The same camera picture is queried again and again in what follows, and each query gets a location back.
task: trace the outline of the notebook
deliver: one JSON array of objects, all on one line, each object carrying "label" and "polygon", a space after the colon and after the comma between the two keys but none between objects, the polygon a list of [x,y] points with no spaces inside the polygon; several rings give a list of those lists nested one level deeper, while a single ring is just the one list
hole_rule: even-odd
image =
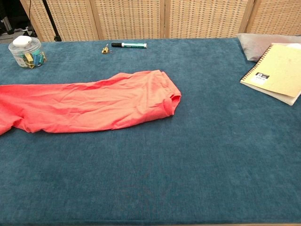
[{"label": "notebook", "polygon": [[301,94],[301,49],[270,45],[240,83],[293,105]]}]

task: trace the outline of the blue velvet cloth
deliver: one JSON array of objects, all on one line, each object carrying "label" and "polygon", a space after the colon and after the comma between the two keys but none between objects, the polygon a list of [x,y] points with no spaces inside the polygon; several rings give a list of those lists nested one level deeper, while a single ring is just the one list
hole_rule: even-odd
[{"label": "blue velvet cloth", "polygon": [[0,84],[160,69],[182,92],[173,117],[126,129],[0,136],[0,225],[301,222],[301,98],[240,84],[254,63],[237,39],[138,42],[43,43],[32,70],[0,45]]}]

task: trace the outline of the binder clip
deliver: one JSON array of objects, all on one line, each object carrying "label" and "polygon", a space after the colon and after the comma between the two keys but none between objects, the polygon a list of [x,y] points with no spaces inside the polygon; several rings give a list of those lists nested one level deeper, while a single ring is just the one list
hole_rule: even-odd
[{"label": "binder clip", "polygon": [[112,50],[109,50],[109,47],[108,47],[109,44],[106,44],[106,46],[102,49],[102,53],[103,54],[107,54],[107,53],[111,53]]}]

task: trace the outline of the wicker screen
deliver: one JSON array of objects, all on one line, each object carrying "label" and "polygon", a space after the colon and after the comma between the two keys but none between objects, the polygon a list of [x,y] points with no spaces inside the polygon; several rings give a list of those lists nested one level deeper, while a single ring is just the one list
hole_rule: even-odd
[{"label": "wicker screen", "polygon": [[249,5],[248,0],[166,0],[165,37],[234,37]]},{"label": "wicker screen", "polygon": [[164,0],[91,0],[101,39],[164,35]]},{"label": "wicker screen", "polygon": [[258,0],[246,31],[262,34],[301,34],[301,0]]},{"label": "wicker screen", "polygon": [[[29,15],[30,0],[21,0],[21,3],[27,15]],[[30,14],[32,25],[38,34],[38,38],[41,41],[54,41],[55,32],[53,31],[42,0],[32,0]]]},{"label": "wicker screen", "polygon": [[98,40],[90,0],[47,0],[63,41]]}]

